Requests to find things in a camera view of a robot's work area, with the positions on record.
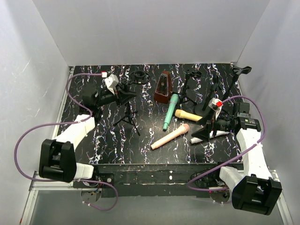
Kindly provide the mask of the pink microphone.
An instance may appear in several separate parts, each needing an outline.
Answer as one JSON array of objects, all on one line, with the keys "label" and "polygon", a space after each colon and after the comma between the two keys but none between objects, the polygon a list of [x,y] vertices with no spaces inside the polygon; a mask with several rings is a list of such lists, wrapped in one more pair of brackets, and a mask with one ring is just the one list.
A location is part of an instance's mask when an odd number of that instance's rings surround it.
[{"label": "pink microphone", "polygon": [[188,124],[183,124],[183,125],[179,126],[176,130],[172,131],[171,133],[169,133],[166,136],[162,137],[158,141],[154,142],[150,146],[150,148],[152,150],[155,150],[155,149],[161,147],[162,145],[168,143],[169,141],[177,138],[178,136],[187,133],[189,130],[190,130],[189,125]]}]

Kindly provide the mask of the black round-base mic stand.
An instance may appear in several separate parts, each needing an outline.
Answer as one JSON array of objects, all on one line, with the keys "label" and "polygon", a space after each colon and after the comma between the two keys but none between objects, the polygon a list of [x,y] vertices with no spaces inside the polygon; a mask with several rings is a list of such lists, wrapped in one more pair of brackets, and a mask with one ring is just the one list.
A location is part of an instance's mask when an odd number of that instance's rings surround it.
[{"label": "black round-base mic stand", "polygon": [[198,116],[204,117],[206,116],[211,108],[208,106],[210,100],[213,98],[213,96],[215,95],[217,88],[219,88],[219,90],[221,90],[220,85],[218,84],[219,81],[219,75],[214,75],[213,76],[213,84],[210,87],[210,91],[209,94],[207,95],[207,97],[205,98],[204,101],[202,101],[201,103],[197,104],[194,107],[194,113]]}]

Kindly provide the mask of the black tripod shock-mount stand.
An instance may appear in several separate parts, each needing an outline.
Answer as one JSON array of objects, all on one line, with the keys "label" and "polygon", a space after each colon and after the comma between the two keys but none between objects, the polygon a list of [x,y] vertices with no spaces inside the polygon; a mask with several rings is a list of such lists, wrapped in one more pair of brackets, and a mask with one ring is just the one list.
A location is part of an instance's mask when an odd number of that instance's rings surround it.
[{"label": "black tripod shock-mount stand", "polygon": [[[132,72],[130,75],[129,75],[129,78],[128,80],[124,81],[124,82],[121,82],[121,85],[122,84],[128,84],[128,85],[145,85],[146,83],[148,83],[150,81],[150,76],[147,72],[145,71],[141,71],[141,70],[137,70],[137,71],[134,71]],[[132,125],[137,134],[140,136],[140,133],[137,129],[137,126],[136,124],[134,123],[133,121],[133,116],[136,115],[138,113],[138,111],[133,111],[131,109],[131,103],[130,101],[128,101],[126,104],[124,104],[125,107],[126,107],[126,110],[125,110],[125,115],[120,118],[119,121],[115,122],[113,124],[113,126],[117,126],[121,121],[129,124],[129,125]]]}]

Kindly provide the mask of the yellow microphone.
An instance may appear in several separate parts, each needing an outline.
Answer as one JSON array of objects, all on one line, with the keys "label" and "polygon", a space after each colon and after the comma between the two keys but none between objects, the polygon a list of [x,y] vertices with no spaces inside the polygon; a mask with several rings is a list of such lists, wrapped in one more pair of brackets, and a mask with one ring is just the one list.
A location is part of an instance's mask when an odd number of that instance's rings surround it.
[{"label": "yellow microphone", "polygon": [[200,119],[202,119],[201,116],[198,116],[198,115],[195,115],[192,113],[188,113],[188,112],[186,112],[184,110],[180,110],[180,109],[177,109],[175,111],[175,116],[180,119],[187,119],[187,120],[192,120],[192,121],[199,121]]}]

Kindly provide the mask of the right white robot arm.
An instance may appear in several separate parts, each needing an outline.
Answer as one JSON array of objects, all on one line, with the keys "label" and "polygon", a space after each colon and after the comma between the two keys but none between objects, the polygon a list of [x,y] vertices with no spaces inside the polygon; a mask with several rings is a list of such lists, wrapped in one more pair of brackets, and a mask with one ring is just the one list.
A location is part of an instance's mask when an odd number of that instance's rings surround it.
[{"label": "right white robot arm", "polygon": [[269,215],[281,195],[282,185],[269,172],[259,142],[262,129],[259,120],[251,118],[249,110],[249,103],[237,102],[233,105],[233,115],[227,119],[213,113],[192,137],[208,142],[224,133],[235,133],[242,153],[243,173],[232,165],[220,163],[204,174],[218,178],[229,188],[235,209]]}]

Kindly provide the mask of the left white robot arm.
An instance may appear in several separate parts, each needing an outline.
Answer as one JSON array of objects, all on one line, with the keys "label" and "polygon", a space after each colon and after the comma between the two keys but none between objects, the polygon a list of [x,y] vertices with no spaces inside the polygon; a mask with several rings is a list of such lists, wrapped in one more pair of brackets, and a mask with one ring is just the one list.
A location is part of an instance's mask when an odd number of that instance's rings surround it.
[{"label": "left white robot arm", "polygon": [[101,107],[115,102],[126,105],[137,96],[126,84],[117,85],[116,90],[91,88],[82,96],[76,120],[54,139],[46,139],[41,145],[39,176],[62,182],[77,179],[89,180],[94,175],[94,166],[76,162],[75,150],[79,143],[100,122]]}]

